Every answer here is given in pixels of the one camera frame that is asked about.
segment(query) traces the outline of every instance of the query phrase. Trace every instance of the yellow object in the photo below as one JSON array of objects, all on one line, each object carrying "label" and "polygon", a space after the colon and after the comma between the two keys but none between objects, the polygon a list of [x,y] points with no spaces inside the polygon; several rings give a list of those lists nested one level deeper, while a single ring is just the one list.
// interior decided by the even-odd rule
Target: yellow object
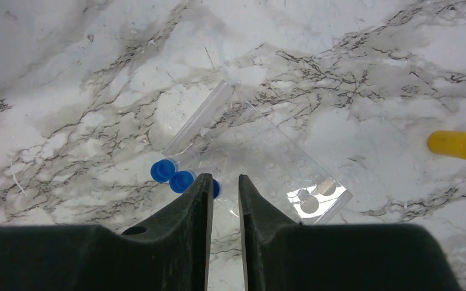
[{"label": "yellow object", "polygon": [[466,132],[436,131],[428,138],[428,148],[439,155],[466,159]]}]

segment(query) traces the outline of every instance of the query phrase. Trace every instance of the gray marble vein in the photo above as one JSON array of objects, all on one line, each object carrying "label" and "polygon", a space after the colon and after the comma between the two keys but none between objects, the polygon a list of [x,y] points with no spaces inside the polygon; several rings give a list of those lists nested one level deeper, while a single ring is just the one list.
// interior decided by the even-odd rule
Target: gray marble vein
[{"label": "gray marble vein", "polygon": [[[353,192],[332,223],[422,225],[466,290],[466,161],[425,148],[466,130],[466,1],[346,3],[67,1],[57,26],[7,2],[0,224],[155,213],[177,194],[150,166],[225,79]],[[209,290],[243,288],[239,223],[215,205]]]}]

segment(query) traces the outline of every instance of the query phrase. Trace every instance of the clear plastic tube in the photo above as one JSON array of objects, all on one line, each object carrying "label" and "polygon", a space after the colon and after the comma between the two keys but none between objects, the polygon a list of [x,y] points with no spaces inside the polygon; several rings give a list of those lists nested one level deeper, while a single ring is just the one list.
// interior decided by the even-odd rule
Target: clear plastic tube
[{"label": "clear plastic tube", "polygon": [[218,168],[217,175],[211,172],[222,185],[217,202],[237,217],[242,173],[289,217],[304,224],[325,223],[352,194],[247,99],[240,87],[221,82],[163,153],[198,152],[198,166],[180,167],[192,171],[191,181],[197,168]]},{"label": "clear plastic tube", "polygon": [[191,167],[197,163],[197,154],[192,151],[185,151],[177,153],[173,156],[161,159],[153,164],[151,167],[151,177],[154,181],[164,183],[170,180],[170,178],[179,169]]},{"label": "clear plastic tube", "polygon": [[[169,181],[169,185],[172,191],[176,193],[183,193],[192,185],[194,180],[197,176],[201,175],[202,173],[209,173],[212,176],[217,176],[218,168],[216,167],[203,167],[197,168],[194,170],[183,170],[178,171],[172,175],[171,180]],[[220,196],[221,193],[221,185],[220,183],[214,179],[214,199]]]}]

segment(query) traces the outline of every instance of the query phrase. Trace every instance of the marble countertop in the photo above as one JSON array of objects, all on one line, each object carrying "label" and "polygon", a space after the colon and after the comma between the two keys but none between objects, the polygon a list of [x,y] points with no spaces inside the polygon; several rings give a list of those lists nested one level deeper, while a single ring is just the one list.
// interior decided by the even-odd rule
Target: marble countertop
[{"label": "marble countertop", "polygon": [[[0,224],[161,209],[148,168],[222,79],[352,191],[331,223],[422,225],[466,290],[466,161],[425,146],[466,130],[466,1],[0,0]],[[239,225],[215,206],[209,290],[243,290]]]}]

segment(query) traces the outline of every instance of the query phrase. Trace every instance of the transparent plastic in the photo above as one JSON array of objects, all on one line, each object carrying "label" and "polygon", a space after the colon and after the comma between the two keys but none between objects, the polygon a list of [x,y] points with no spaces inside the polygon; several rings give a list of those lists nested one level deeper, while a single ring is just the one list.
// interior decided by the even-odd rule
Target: transparent plastic
[{"label": "transparent plastic", "polygon": [[197,155],[190,150],[177,153],[174,156],[167,156],[164,159],[154,163],[151,167],[151,176],[153,180],[159,183],[165,183],[179,169],[184,169],[189,165],[197,162]]},{"label": "transparent plastic", "polygon": [[271,124],[246,98],[222,81],[165,148],[172,156],[199,153],[194,167],[217,169],[217,201],[238,216],[238,176],[250,177],[260,194],[304,224],[326,223],[352,194]]}]

